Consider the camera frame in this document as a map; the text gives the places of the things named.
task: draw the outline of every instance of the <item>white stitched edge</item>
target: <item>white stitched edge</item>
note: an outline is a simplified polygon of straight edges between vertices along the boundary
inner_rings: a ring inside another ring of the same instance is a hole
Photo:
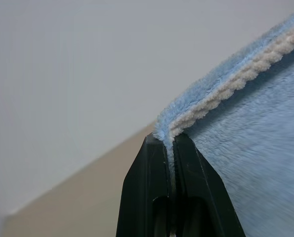
[[[284,54],[294,49],[294,27],[275,39],[261,53],[257,54],[250,63],[244,65],[233,74],[228,81],[220,85],[203,101],[192,106],[169,125],[169,140],[192,126],[197,119],[204,117],[208,111],[216,108],[222,100],[228,99],[235,90],[245,87],[247,81],[253,80],[261,72],[268,70],[271,64],[280,61]]]

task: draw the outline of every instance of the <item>black clamp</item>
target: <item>black clamp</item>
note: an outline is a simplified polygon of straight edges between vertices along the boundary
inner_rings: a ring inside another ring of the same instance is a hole
[[[116,237],[245,237],[225,186],[185,134],[174,172],[163,143],[148,135],[123,184]]]

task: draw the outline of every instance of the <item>beige wall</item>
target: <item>beige wall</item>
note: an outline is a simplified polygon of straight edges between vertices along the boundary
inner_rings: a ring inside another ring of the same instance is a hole
[[[124,177],[152,127],[9,217],[3,237],[115,237]]]

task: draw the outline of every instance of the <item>blue microfiber towel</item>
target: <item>blue microfiber towel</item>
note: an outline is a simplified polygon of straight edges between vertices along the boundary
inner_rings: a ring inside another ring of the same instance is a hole
[[[247,237],[294,237],[294,15],[159,115],[171,171],[181,132],[223,179]]]

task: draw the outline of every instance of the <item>fuzzy fabric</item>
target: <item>fuzzy fabric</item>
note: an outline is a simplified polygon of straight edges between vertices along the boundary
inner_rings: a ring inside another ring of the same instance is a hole
[[[247,237],[294,237],[294,15],[159,115],[154,135],[171,161],[184,130],[223,179]]]

